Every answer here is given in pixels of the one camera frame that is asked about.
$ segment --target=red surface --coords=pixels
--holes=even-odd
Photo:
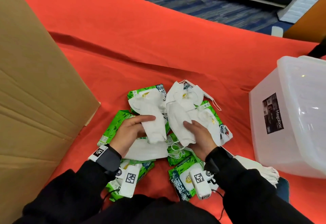
[[[77,170],[120,109],[130,90],[188,79],[214,97],[218,115],[233,132],[231,153],[254,159],[248,92],[285,55],[301,56],[316,44],[254,33],[188,16],[143,0],[26,0],[83,78],[101,107],[72,144],[53,177]],[[155,168],[136,193],[177,200],[168,163]],[[316,224],[326,222],[326,180],[280,173],[290,182],[291,203]],[[191,202],[220,216],[213,195]],[[230,223],[224,214],[222,223]]]

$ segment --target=black sleeve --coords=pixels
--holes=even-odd
[[[276,195],[276,189],[256,169],[245,169],[238,160],[214,149],[206,158],[219,168],[214,175],[225,191],[223,205],[233,224],[312,224],[291,204]]]
[[[24,207],[22,217],[14,224],[78,224],[87,220],[99,212],[103,204],[101,191],[114,179],[105,171],[90,160],[76,173],[67,170]]]

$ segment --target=wire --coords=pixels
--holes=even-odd
[[[221,193],[219,193],[217,190],[214,190],[214,189],[211,189],[211,190],[214,191],[214,192],[216,192],[216,193],[218,193],[221,196],[221,198],[223,199],[223,195]],[[224,212],[224,207],[223,207],[222,212],[221,212],[221,217],[218,220],[221,220],[222,219],[223,212]]]
[[[120,187],[118,187],[117,189],[115,189],[115,190],[112,190],[112,191],[109,191],[106,195],[105,195],[105,197],[103,198],[103,204],[102,204],[102,207],[101,207],[101,211],[100,212],[102,212],[102,210],[103,210],[103,205],[104,205],[104,201],[105,201],[105,199],[112,193],[112,192],[115,192],[115,191],[120,191]]]

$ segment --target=storage box lid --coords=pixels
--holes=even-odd
[[[326,61],[286,56],[277,67],[299,151],[326,174]]]

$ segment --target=plastic container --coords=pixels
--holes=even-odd
[[[282,57],[249,93],[249,105],[257,161],[326,178],[326,61]]]

